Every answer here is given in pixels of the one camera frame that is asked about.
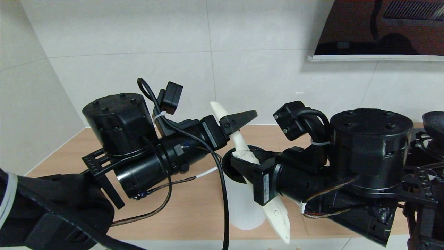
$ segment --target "white tile wall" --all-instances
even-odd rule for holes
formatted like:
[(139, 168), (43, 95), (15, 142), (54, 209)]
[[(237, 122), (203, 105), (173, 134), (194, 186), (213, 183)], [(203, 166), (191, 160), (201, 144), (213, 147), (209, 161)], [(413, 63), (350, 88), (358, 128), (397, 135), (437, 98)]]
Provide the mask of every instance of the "white tile wall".
[(0, 71), (1, 168), (24, 175), (83, 129), (48, 59)]
[(444, 63), (379, 62), (362, 102), (422, 121), (428, 111), (444, 111)]
[(22, 3), (48, 57), (210, 51), (205, 0)]
[(0, 1), (1, 168), (24, 175), (83, 129), (19, 1)]
[(186, 86), (176, 119), (210, 114), (214, 96), (230, 112), (256, 109), (252, 124), (274, 123), (295, 100), (328, 116), (377, 107), (420, 121), (444, 110), (442, 63), (309, 63), (331, 0), (21, 1), (78, 113), (98, 97), (138, 92), (137, 77)]
[(315, 49), (333, 2), (208, 0), (211, 48)]
[[(86, 104), (110, 94), (140, 93), (138, 77), (145, 79), (155, 94), (168, 81), (184, 86), (179, 107), (173, 116), (167, 115), (169, 119), (201, 119), (212, 113), (210, 101), (215, 98), (209, 52), (75, 56), (50, 61), (85, 125), (81, 112)], [(147, 105), (152, 112), (149, 100)]]
[(0, 70), (46, 58), (19, 2), (0, 2)]
[[(335, 239), (301, 239), (290, 240), (285, 244), (282, 240), (231, 240), (230, 250), (342, 250), (349, 238)], [(126, 241), (149, 250), (219, 250), (221, 240), (207, 241)], [(93, 250), (104, 250), (96, 245)]]
[(408, 234), (392, 235), (388, 239), (387, 247), (380, 246), (366, 238), (351, 238), (342, 250), (407, 250)]
[(275, 123), (273, 113), (295, 100), (327, 116), (358, 107), (376, 62), (310, 63), (307, 53), (213, 52), (216, 99), (230, 112), (256, 109), (263, 124)]

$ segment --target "screw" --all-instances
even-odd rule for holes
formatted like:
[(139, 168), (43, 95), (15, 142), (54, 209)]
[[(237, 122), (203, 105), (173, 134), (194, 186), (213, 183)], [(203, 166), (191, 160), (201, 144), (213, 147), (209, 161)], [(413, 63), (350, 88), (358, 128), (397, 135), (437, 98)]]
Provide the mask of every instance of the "screw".
[(396, 125), (394, 125), (393, 123), (389, 123), (387, 124), (386, 128), (388, 129), (393, 129)]

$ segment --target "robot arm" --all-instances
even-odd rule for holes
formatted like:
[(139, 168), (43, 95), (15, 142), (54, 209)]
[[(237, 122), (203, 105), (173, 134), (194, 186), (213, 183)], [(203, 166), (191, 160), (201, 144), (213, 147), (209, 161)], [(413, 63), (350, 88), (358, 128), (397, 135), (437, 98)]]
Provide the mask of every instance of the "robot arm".
[[(429, 114), (425, 128), (441, 141), (444, 116)], [(225, 172), (253, 183), (258, 204), (287, 196), (299, 204), (304, 216), (329, 218), (385, 246), (398, 203), (405, 202), (408, 248), (444, 249), (444, 180), (432, 181), (426, 172), (444, 168), (444, 163), (411, 164), (431, 158), (415, 146), (418, 140), (409, 147), (411, 120), (380, 109), (356, 109), (334, 115), (331, 124), (322, 119), (322, 124), (316, 116), (323, 114), (299, 101), (285, 104), (274, 115), (289, 140), (308, 133), (312, 145), (282, 153), (253, 149), (261, 159), (259, 165), (235, 157), (226, 162)]]
[[(141, 90), (152, 101), (153, 95)], [(191, 164), (226, 146), (232, 133), (257, 116), (248, 111), (218, 122), (210, 115), (179, 123), (159, 118), (174, 114), (181, 91), (182, 86), (169, 82), (156, 99), (159, 108), (152, 117), (161, 138), (141, 95), (122, 93), (88, 104), (83, 113), (103, 148), (83, 157), (87, 170), (82, 173), (19, 177), (19, 194), (0, 229), (0, 246), (86, 250), (100, 242), (113, 249), (140, 249), (106, 236), (111, 226), (119, 225), (113, 224), (111, 202), (117, 209), (125, 204), (105, 174), (113, 170), (126, 195), (139, 200), (165, 178), (170, 182), (171, 175), (185, 173)], [(289, 140), (308, 133), (312, 145), (283, 152), (251, 147), (260, 164), (230, 153), (222, 163), (227, 175), (253, 183), (258, 204), (287, 196), (304, 216), (329, 218), (386, 245), (398, 202), (405, 202), (409, 250), (444, 249), (444, 179), (432, 180), (427, 172), (427, 164), (444, 167), (442, 155), (436, 153), (443, 147), (424, 145), (424, 132), (409, 147), (411, 120), (379, 109), (356, 109), (333, 116), (330, 124), (322, 112), (298, 101), (284, 105), (274, 117)], [(437, 142), (443, 141), (443, 124), (442, 114), (424, 119), (426, 132)], [(1, 170), (0, 178), (4, 194), (8, 175)]]

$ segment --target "wooden table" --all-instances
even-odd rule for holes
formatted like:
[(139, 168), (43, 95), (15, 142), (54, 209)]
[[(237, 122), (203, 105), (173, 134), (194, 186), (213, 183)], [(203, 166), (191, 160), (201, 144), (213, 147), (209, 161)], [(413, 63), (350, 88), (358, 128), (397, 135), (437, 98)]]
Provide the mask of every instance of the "wooden table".
[[(250, 145), (265, 150), (283, 151), (298, 145), (306, 147), (309, 137), (303, 136), (296, 141), (288, 141), (277, 125), (246, 126), (241, 130)], [(57, 173), (80, 173), (86, 169), (81, 157), (100, 148), (91, 129), (85, 129), (68, 143), (53, 153), (47, 160), (36, 167), (28, 176), (39, 177)], [(233, 148), (228, 146), (218, 151), (223, 155)], [(172, 180), (179, 180), (199, 174), (215, 166), (212, 157), (190, 167), (184, 175), (175, 175)], [(108, 178), (116, 187), (126, 206), (116, 210), (115, 220), (147, 213), (156, 209), (165, 199), (167, 189), (153, 193), (140, 201), (126, 197), (114, 173)], [(291, 223), (291, 238), (342, 238), (356, 237), (356, 233), (328, 219), (308, 219), (301, 215), (299, 207), (283, 197)], [(401, 210), (396, 212), (392, 234), (407, 234), (407, 222)], [(131, 224), (111, 228), (108, 234), (126, 240), (217, 240), (223, 237), (223, 206), (220, 180), (217, 172), (190, 182), (173, 186), (168, 205), (157, 215)], [(278, 236), (266, 221), (260, 227), (244, 231), (230, 227), (231, 239), (278, 239)]]

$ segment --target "white cable tie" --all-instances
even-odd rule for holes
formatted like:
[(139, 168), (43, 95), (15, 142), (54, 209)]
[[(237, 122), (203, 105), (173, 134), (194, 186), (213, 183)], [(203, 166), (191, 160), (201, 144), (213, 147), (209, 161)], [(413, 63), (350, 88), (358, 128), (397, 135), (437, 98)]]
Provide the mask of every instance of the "white cable tie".
[(326, 142), (314, 142), (313, 139), (310, 139), (310, 142), (311, 142), (311, 145), (314, 145), (314, 146), (325, 146), (325, 145), (330, 144), (329, 141), (326, 141)]
[(307, 203), (301, 202), (301, 206), (299, 207), (301, 209), (301, 214), (305, 213), (305, 205), (307, 205)]
[(11, 212), (14, 199), (16, 198), (17, 184), (19, 179), (16, 174), (8, 172), (8, 184), (0, 205), (0, 229)]
[(155, 117), (153, 118), (153, 122), (156, 122), (157, 118), (159, 118), (159, 117), (161, 117), (161, 116), (165, 116), (166, 113), (167, 113), (166, 111), (162, 111), (162, 112), (160, 112), (160, 114), (158, 114), (157, 116), (155, 116)]
[(218, 169), (218, 168), (217, 168), (217, 167), (214, 167), (214, 168), (209, 169), (209, 170), (207, 170), (207, 171), (205, 171), (205, 172), (203, 172), (203, 173), (201, 173), (201, 174), (198, 174), (198, 175), (196, 175), (196, 179), (197, 179), (197, 178), (200, 178), (200, 177), (202, 177), (202, 176), (204, 176), (204, 175), (207, 175), (207, 174), (209, 174), (209, 173), (211, 173), (211, 172), (214, 172), (216, 169)]

